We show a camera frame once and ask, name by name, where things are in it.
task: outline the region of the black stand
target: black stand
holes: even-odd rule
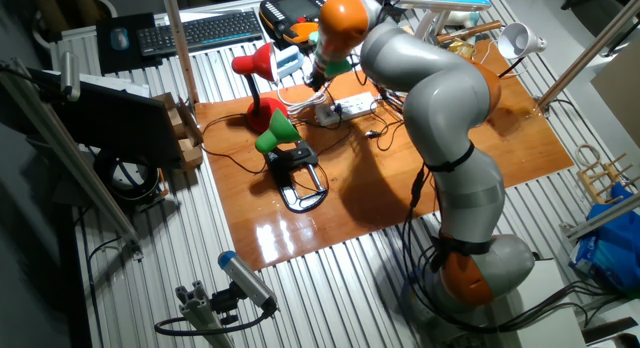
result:
[[[304,140],[296,143],[296,148],[283,151],[275,148],[265,155],[269,171],[273,175],[276,186],[280,190],[280,196],[287,208],[294,213],[308,212],[322,203],[329,191],[322,186],[315,171],[318,165],[318,156]],[[291,173],[307,168],[318,191],[306,197],[298,196],[298,192],[293,186]]]
[[[247,84],[249,85],[249,90],[251,91],[251,96],[253,97],[253,106],[260,107],[260,94],[258,94],[258,88],[256,87],[256,81],[253,79],[251,74],[247,74],[244,76],[247,80]],[[252,114],[254,116],[260,115],[260,109],[253,109]]]

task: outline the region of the wooden board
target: wooden board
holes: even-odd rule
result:
[[[481,59],[486,52],[486,42],[478,46],[476,57]],[[491,50],[485,65],[496,73],[508,67],[497,49]],[[366,90],[377,95],[372,85],[360,86],[352,73],[336,78],[330,88],[335,99]],[[288,101],[303,101],[313,92],[296,86],[283,89],[281,94]],[[277,97],[276,92],[263,96]],[[251,101],[247,97],[196,105],[198,123],[205,127],[222,116],[244,113]],[[385,109],[379,108],[377,112],[388,122],[394,120]],[[535,112],[535,103],[518,79],[506,78],[499,108],[489,123],[469,134],[477,148],[496,160],[506,186],[573,164],[544,117]],[[313,119],[312,112],[305,118]],[[228,158],[209,156],[236,252],[251,268],[270,266],[403,221],[410,187],[422,159],[404,126],[397,130],[388,151],[379,150],[375,140],[364,136],[365,132],[379,131],[382,127],[372,115],[344,122],[335,131],[299,126],[302,137],[318,152],[349,134],[334,148],[321,153],[320,165],[327,174],[330,193],[318,208],[306,214],[294,214],[286,209],[268,172],[253,175]],[[383,148],[389,145],[392,132],[393,129],[380,140]],[[207,150],[229,154],[247,168],[259,170],[264,159],[254,148],[256,138],[257,134],[246,128],[244,118],[236,117],[212,126],[204,141]],[[326,185],[323,174],[318,175]],[[295,179],[313,187],[304,171],[296,174]],[[298,192],[310,193],[301,186]],[[417,214],[432,212],[434,201],[433,191],[426,185]]]

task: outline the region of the power strip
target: power strip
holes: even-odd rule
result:
[[[336,101],[342,107],[342,120],[350,120],[375,112],[378,104],[369,92],[354,95]],[[335,106],[321,105],[316,107],[316,121],[322,126],[329,126],[340,121]]]

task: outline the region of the green lamp shade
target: green lamp shade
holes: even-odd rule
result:
[[[294,143],[299,141],[300,133],[282,114],[276,110],[271,116],[269,129],[267,129],[258,139],[256,139],[256,149],[258,152],[266,154],[271,152],[278,144]]]

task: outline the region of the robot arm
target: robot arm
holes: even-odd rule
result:
[[[328,0],[320,9],[320,26],[309,86],[318,91],[327,77],[351,70],[347,57],[364,40],[380,16],[376,0]]]
[[[379,12],[367,11],[376,17]],[[321,13],[320,36],[334,29]],[[358,33],[364,38],[366,32]],[[316,66],[330,62],[327,57],[348,55],[323,55],[323,47],[336,37],[324,35]],[[408,92],[407,131],[437,183],[442,227],[432,262],[435,272],[427,284],[431,295],[441,308],[456,312],[489,304],[516,288],[533,269],[533,256],[518,237],[492,235],[504,206],[502,174],[468,138],[469,130],[482,124],[500,100],[498,77],[391,23],[366,34],[360,62],[376,83]]]

